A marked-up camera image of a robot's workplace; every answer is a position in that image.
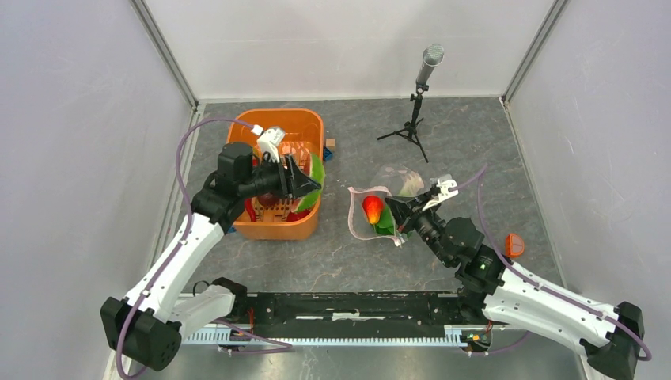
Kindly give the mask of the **orange plastic basket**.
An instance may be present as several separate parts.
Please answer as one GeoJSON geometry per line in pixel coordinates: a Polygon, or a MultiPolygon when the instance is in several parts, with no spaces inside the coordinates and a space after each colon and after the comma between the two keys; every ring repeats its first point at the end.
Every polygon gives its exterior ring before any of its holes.
{"type": "MultiPolygon", "coordinates": [[[[255,108],[242,112],[238,120],[261,127],[280,127],[286,136],[279,146],[279,153],[292,154],[302,167],[306,167],[309,155],[320,158],[324,148],[324,124],[321,117],[307,108],[255,108]]],[[[261,206],[252,199],[257,220],[251,222],[244,210],[233,224],[237,232],[252,240],[305,240],[317,228],[320,201],[310,209],[311,213],[297,222],[286,222],[293,202],[282,200],[273,207],[261,206]]]]}

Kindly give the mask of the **red toy strawberry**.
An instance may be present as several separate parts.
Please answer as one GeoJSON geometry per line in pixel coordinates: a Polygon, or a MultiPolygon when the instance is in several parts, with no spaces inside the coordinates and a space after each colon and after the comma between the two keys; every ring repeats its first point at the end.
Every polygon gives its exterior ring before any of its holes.
{"type": "Polygon", "coordinates": [[[362,201],[362,209],[370,225],[377,225],[385,209],[384,201],[374,195],[366,196],[362,201]]]}

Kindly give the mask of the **red toy chili pepper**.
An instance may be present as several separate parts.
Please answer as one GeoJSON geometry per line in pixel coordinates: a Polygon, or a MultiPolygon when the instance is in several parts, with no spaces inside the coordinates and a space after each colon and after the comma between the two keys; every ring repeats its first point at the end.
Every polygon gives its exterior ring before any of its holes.
{"type": "Polygon", "coordinates": [[[255,210],[255,208],[254,208],[254,206],[253,206],[253,204],[252,204],[252,200],[251,200],[251,199],[247,199],[247,200],[245,201],[245,211],[246,211],[246,213],[247,213],[247,215],[248,215],[248,217],[249,217],[249,220],[250,220],[251,222],[255,222],[255,221],[257,220],[257,217],[256,217],[256,210],[255,210]]]}

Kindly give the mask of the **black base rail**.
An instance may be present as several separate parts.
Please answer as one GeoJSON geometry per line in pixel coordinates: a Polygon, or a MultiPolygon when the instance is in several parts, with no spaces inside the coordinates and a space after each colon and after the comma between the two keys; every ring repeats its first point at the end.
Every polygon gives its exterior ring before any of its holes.
{"type": "Polygon", "coordinates": [[[274,339],[438,338],[446,326],[491,325],[463,308],[449,291],[258,292],[223,319],[274,339]]]}

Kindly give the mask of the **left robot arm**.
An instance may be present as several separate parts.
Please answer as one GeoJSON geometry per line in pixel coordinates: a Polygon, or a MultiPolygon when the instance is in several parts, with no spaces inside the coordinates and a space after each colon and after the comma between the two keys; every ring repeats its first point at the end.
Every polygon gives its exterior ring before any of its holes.
{"type": "Polygon", "coordinates": [[[320,198],[325,170],[311,154],[303,171],[292,154],[275,161],[269,153],[256,157],[244,142],[227,143],[217,169],[195,194],[176,236],[157,262],[124,297],[107,298],[100,316],[108,346],[116,351],[119,375],[129,379],[122,360],[144,369],[164,370],[181,343],[212,321],[242,321],[248,314],[245,287],[217,279],[201,294],[178,302],[180,292],[203,258],[245,212],[245,203],[272,194],[312,207],[320,198]]]}

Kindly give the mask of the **dark purple toy plum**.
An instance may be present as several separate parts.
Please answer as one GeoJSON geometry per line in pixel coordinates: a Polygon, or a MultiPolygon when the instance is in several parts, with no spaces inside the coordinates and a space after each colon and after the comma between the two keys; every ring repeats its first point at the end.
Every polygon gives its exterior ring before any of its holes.
{"type": "Polygon", "coordinates": [[[279,203],[280,199],[272,193],[266,193],[258,196],[257,201],[263,207],[273,208],[279,203]]]}

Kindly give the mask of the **green toy bok choy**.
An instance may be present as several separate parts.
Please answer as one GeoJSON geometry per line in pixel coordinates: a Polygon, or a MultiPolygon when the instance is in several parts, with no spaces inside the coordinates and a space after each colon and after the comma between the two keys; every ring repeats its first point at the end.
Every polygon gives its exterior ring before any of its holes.
{"type": "MultiPolygon", "coordinates": [[[[380,197],[384,203],[387,197],[393,196],[402,196],[402,197],[414,197],[419,194],[419,191],[424,187],[424,183],[421,179],[410,179],[410,180],[391,180],[388,182],[385,188],[387,192],[381,192],[380,194],[375,194],[374,196],[380,197]]],[[[395,223],[389,210],[389,207],[385,203],[385,209],[383,210],[381,220],[377,225],[371,225],[374,232],[377,235],[381,236],[390,236],[394,235],[396,231],[395,223]]]]}

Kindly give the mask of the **black tripod stand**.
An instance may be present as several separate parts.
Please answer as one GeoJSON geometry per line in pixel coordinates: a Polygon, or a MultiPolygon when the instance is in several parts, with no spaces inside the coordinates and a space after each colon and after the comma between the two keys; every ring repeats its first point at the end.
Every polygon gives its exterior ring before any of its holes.
{"type": "Polygon", "coordinates": [[[419,114],[423,104],[423,94],[427,90],[427,85],[420,85],[416,88],[415,92],[410,95],[409,101],[413,104],[411,119],[405,122],[401,129],[377,137],[377,141],[387,139],[388,137],[394,135],[401,137],[402,139],[416,145],[420,149],[423,159],[426,163],[429,162],[429,159],[419,139],[418,126],[423,122],[423,118],[420,118],[419,114]]]}

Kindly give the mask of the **blue toy brick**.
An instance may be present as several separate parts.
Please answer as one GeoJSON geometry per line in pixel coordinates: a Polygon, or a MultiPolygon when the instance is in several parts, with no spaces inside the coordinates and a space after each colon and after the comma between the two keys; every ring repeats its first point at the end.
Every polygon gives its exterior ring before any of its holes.
{"type": "Polygon", "coordinates": [[[325,146],[323,148],[323,161],[329,162],[333,159],[333,157],[334,157],[333,152],[325,146]]]}

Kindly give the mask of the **red toy tomato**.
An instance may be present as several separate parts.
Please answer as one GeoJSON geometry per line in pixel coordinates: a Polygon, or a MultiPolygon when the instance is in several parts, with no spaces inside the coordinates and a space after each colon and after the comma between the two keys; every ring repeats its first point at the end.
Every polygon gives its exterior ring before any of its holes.
{"type": "Polygon", "coordinates": [[[286,216],[286,222],[297,222],[302,220],[303,218],[307,217],[311,213],[310,209],[306,209],[303,211],[296,211],[296,212],[290,212],[286,216]]]}

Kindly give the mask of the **clear polka dot zip bag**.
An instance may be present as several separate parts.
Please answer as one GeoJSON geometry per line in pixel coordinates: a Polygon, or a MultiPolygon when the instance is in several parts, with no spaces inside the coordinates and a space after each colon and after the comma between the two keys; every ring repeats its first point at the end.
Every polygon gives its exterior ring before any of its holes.
{"type": "Polygon", "coordinates": [[[417,172],[401,164],[383,165],[368,188],[348,188],[347,225],[350,233],[361,241],[389,239],[394,245],[401,246],[407,236],[397,230],[397,223],[385,201],[393,196],[413,197],[423,189],[423,179],[417,172]]]}

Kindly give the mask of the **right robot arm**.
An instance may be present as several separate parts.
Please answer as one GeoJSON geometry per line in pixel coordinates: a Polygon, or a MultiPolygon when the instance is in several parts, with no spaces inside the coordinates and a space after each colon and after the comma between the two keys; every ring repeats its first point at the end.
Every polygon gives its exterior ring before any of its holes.
{"type": "Polygon", "coordinates": [[[635,377],[643,349],[640,308],[585,298],[499,258],[470,218],[446,221],[427,202],[425,196],[385,199],[401,233],[418,234],[444,266],[455,268],[462,285],[457,313],[463,321],[519,327],[586,357],[604,376],[635,377]]]}

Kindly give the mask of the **silver microphone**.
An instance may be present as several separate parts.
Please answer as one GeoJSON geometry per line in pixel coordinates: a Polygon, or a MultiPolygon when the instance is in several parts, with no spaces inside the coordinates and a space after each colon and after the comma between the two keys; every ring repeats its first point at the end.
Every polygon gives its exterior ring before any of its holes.
{"type": "Polygon", "coordinates": [[[415,88],[420,91],[428,90],[428,80],[434,69],[444,59],[445,49],[440,44],[431,44],[423,51],[422,64],[415,79],[415,88]]]}

